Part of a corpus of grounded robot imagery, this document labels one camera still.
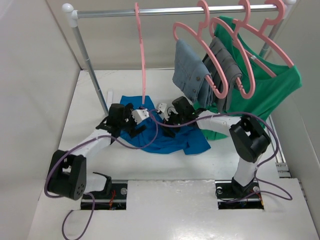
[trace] gray wall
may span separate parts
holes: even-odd
[[[0,3],[0,239],[25,240],[79,74],[44,0]]]
[[[272,117],[293,177],[302,182],[320,233],[320,1],[300,1],[276,42],[297,65],[303,87],[281,104]]]

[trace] pink hanger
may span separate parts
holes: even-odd
[[[205,43],[205,41],[202,40],[202,30],[209,25],[209,21],[210,21],[209,7],[208,7],[208,4],[206,3],[206,1],[204,1],[204,0],[199,0],[198,3],[197,3],[197,6],[198,7],[202,7],[203,10],[204,10],[204,14],[205,14],[204,22],[203,21],[199,22],[198,32],[196,33],[191,27],[189,27],[188,25],[186,25],[186,24],[184,24],[182,22],[175,22],[173,24],[173,37],[174,37],[174,39],[176,41],[178,41],[176,28],[180,27],[180,28],[188,31],[198,41],[198,43],[201,44],[201,46],[204,48],[205,52],[208,54],[209,58],[213,62],[217,72],[219,73],[219,76],[221,78],[221,82],[222,82],[222,85],[223,85],[222,92],[219,92],[219,90],[215,86],[211,76],[206,75],[205,79],[209,83],[209,85],[212,88],[212,90],[213,90],[214,94],[216,95],[216,97],[219,98],[219,99],[224,99],[228,94],[228,82],[227,82],[226,76],[225,76],[224,71],[222,70],[218,60],[216,59],[215,55],[210,50],[210,48]]]
[[[245,4],[250,4],[249,1],[240,0],[239,4],[242,4],[242,3],[244,5]],[[213,32],[212,25],[214,24],[215,27],[216,27],[217,24],[219,24],[230,34],[230,36],[232,37],[232,40],[233,40],[233,45],[237,49],[239,49],[239,51],[240,51],[240,54],[241,54],[241,56],[243,58],[243,61],[244,61],[244,64],[245,64],[245,68],[247,70],[247,73],[248,73],[248,76],[249,76],[249,80],[250,80],[250,90],[249,90],[248,93],[246,93],[246,91],[244,89],[244,86],[241,83],[240,78],[237,77],[237,79],[235,80],[235,82],[236,82],[236,84],[237,84],[237,86],[239,88],[240,94],[244,99],[251,98],[254,95],[255,89],[256,89],[256,82],[255,82],[254,72],[252,71],[251,64],[250,64],[250,61],[248,59],[247,53],[245,51],[245,48],[241,44],[240,40],[238,39],[239,28],[248,23],[249,18],[250,18],[250,14],[251,14],[250,11],[246,10],[246,14],[245,14],[244,20],[238,22],[238,24],[236,25],[234,31],[231,29],[231,27],[226,22],[224,22],[223,20],[221,20],[218,17],[211,18],[210,24],[209,24],[210,25],[210,28],[209,28],[210,35],[211,35],[211,37],[213,39],[215,38],[215,34]]]
[[[241,0],[240,2],[244,3],[245,12],[246,12],[246,15],[248,15],[248,13],[251,12],[249,0]],[[268,38],[264,34],[267,26],[276,25],[284,18],[285,4],[281,0],[266,0],[264,3],[276,5],[277,9],[278,9],[278,16],[273,20],[266,18],[259,30],[257,30],[256,28],[254,28],[253,26],[251,26],[247,23],[243,24],[242,21],[240,21],[238,19],[233,19],[232,22],[234,24],[236,24],[237,31],[239,31],[239,28],[245,28],[248,31],[250,31],[251,33],[253,33],[254,35],[258,36],[264,42],[266,42],[272,49],[274,49],[274,51],[276,53],[278,53],[280,55],[280,57],[285,61],[285,63],[289,66],[289,68],[292,68],[294,66],[294,63],[291,61],[291,59],[288,57],[288,55],[273,40],[271,40],[270,38]]]
[[[139,18],[139,5],[137,2],[134,4],[134,10],[135,10],[136,25],[138,27],[138,33],[139,33],[141,63],[142,63],[142,104],[145,104],[145,98],[146,98],[146,59],[145,59],[144,41],[142,40],[142,34],[141,34],[141,22],[140,22],[140,18]]]

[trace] green shirt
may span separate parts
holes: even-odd
[[[225,21],[233,30],[236,25],[232,23],[233,18],[227,16],[220,16],[220,19]],[[217,25],[214,35],[217,36],[221,42],[224,44],[226,49],[230,52],[239,68],[242,71],[242,79],[241,82],[246,93],[250,89],[250,81],[248,77],[248,72],[243,61],[243,58],[240,54],[240,51],[233,46],[232,38],[228,34],[228,32],[221,26]],[[241,41],[243,47],[248,50],[251,54],[256,56],[263,62],[266,66],[268,66],[275,74],[276,77],[270,77],[260,66],[258,66],[255,62],[251,62],[252,71],[255,79],[255,92],[250,99],[244,99],[239,90],[233,89],[232,91],[232,102],[230,105],[228,113],[242,111],[253,113],[263,120],[266,120],[271,112],[293,91],[300,88],[302,86],[301,75],[296,66],[289,68],[287,65],[276,65],[270,63],[252,51],[241,39],[240,35],[238,35],[239,40]],[[198,109],[200,106],[198,102],[194,104],[194,108]],[[213,113],[217,113],[218,110],[216,105],[207,107]],[[203,130],[204,136],[208,140],[218,140],[226,138],[227,136],[210,131]]]

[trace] blue cloth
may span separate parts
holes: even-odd
[[[134,109],[141,107],[142,96],[122,96],[120,104],[127,105],[129,103],[133,104]],[[145,96],[143,107],[149,110],[155,108],[149,96]],[[162,122],[162,119],[158,114],[155,112],[152,114],[159,122]],[[156,134],[156,124],[152,119],[147,118],[140,123],[137,128],[141,125],[145,125],[146,130],[139,135],[131,138],[128,133],[123,131],[121,133],[121,138],[135,147],[142,147],[148,144]],[[200,129],[184,126],[180,128],[178,133],[176,133],[175,138],[172,138],[164,136],[164,131],[159,126],[157,138],[151,145],[143,148],[142,150],[149,153],[170,154],[183,149],[186,155],[191,155],[203,153],[210,148],[208,141]]]
[[[173,83],[193,103],[197,100],[201,107],[210,106],[214,93],[205,76],[210,75],[205,64],[182,39],[178,39],[175,45]]]

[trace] red wire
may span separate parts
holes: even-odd
[[[115,196],[116,196],[116,190],[112,190],[111,194],[112,194],[112,197],[111,197],[111,199],[109,201],[109,205],[110,205],[109,210],[111,210],[112,204],[114,203],[114,199],[115,199]]]

